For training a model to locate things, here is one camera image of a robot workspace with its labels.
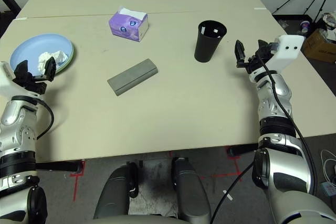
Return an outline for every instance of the gray rectangular block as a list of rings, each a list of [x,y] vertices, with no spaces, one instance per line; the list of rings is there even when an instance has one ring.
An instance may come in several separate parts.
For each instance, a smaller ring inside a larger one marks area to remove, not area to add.
[[[107,82],[116,95],[121,95],[157,72],[158,69],[156,65],[150,59],[146,59],[143,62],[136,64],[124,72],[112,77]]]

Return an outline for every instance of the black plastic cup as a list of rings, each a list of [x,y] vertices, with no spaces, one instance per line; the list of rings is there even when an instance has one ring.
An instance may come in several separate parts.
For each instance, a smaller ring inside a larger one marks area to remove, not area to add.
[[[206,20],[198,25],[195,59],[199,62],[211,60],[219,42],[226,35],[226,27],[217,21]]]

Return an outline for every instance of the purple tissue box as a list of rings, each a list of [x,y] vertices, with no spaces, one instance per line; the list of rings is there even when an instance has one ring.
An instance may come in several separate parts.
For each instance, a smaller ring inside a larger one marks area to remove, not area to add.
[[[135,14],[137,12],[125,8],[123,8],[123,10],[126,10],[123,11],[123,13],[134,13],[135,16],[138,16]],[[112,34],[135,41],[141,41],[148,29],[148,15],[140,15],[143,16],[141,20],[130,15],[120,14],[120,12],[122,12],[122,10],[116,12],[116,14],[109,20]]]

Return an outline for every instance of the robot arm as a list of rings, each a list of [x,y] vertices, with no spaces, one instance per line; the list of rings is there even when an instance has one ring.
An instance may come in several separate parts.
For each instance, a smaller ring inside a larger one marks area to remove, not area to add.
[[[45,223],[46,196],[38,186],[36,172],[37,103],[45,92],[44,81],[52,81],[56,71],[53,58],[45,74],[33,77],[27,61],[14,73],[0,62],[0,93],[10,101],[0,119],[0,222]]]
[[[279,106],[292,115],[291,91],[280,75],[282,69],[295,60],[303,43],[302,36],[282,35],[276,43],[259,41],[256,55],[244,62],[244,46],[237,41],[237,67],[246,68],[255,83],[259,98],[259,148],[255,153],[252,179],[268,198],[275,223],[330,223],[336,220],[333,211],[311,195],[317,183],[308,165],[303,144],[296,138],[292,122]]]

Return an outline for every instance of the black cable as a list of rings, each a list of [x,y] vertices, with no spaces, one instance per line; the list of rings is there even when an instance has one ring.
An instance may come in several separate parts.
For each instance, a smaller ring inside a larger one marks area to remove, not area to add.
[[[277,91],[276,91],[276,88],[275,88],[275,80],[273,79],[272,77],[272,74],[269,72],[267,66],[265,65],[264,61],[262,60],[262,58],[260,57],[260,55],[258,53],[256,53],[256,56],[258,57],[258,59],[260,60],[262,66],[264,67],[264,69],[266,70],[267,72],[267,75],[272,83],[272,91],[273,91],[273,95],[274,95],[274,98],[275,100],[277,101],[277,103],[279,104],[280,108],[282,109],[282,111],[284,112],[284,114],[286,115],[286,117],[290,120],[290,122],[293,124],[295,130],[297,131],[302,143],[303,143],[303,146],[305,147],[306,149],[306,152],[307,152],[307,156],[308,156],[308,159],[309,159],[309,162],[310,162],[310,166],[311,166],[311,172],[312,172],[312,175],[314,177],[314,183],[313,183],[313,195],[315,195],[316,193],[316,190],[317,190],[317,187],[316,187],[316,184],[317,184],[317,172],[316,172],[316,168],[315,168],[315,164],[314,164],[314,160],[312,158],[312,155],[311,155],[311,152],[308,148],[308,145],[307,145],[307,142],[305,140],[305,138],[302,136],[299,128],[296,126],[293,118],[290,116],[290,114],[287,112],[287,110],[284,108],[284,106],[282,106],[281,102],[279,101],[279,98],[278,98],[278,94],[277,94]]]
[[[221,198],[220,202],[218,203],[218,205],[216,207],[216,210],[215,210],[214,214],[212,215],[210,224],[214,223],[214,220],[216,218],[218,210],[219,210],[220,206],[222,205],[224,199],[227,197],[227,195],[230,193],[230,191],[234,188],[234,186],[237,184],[237,182],[244,176],[245,173],[247,173],[248,170],[251,169],[251,167],[253,165],[254,165],[254,161],[249,166],[247,166],[246,169],[243,170],[243,172],[241,174],[239,174],[239,176],[235,179],[235,181],[233,181],[233,183],[230,185],[229,189],[226,191],[226,193],[224,194],[224,196]]]
[[[43,107],[45,107],[47,109],[47,111],[50,113],[50,116],[51,116],[51,120],[50,120],[50,123],[48,125],[48,127],[41,133],[37,136],[36,139],[39,139],[40,137],[42,137],[44,134],[46,134],[50,128],[52,127],[53,123],[54,123],[54,113],[52,112],[51,108],[48,106],[47,103],[45,103],[45,101],[41,100],[41,99],[38,99],[36,98],[35,99],[37,103],[41,104]]]

